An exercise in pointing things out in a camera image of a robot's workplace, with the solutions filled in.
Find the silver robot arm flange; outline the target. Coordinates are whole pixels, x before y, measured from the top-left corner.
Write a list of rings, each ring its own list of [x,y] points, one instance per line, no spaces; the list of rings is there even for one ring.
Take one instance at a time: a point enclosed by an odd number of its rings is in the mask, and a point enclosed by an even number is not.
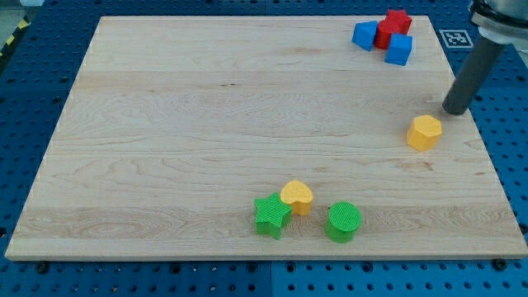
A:
[[[527,40],[527,0],[472,0],[470,22],[497,44]]]

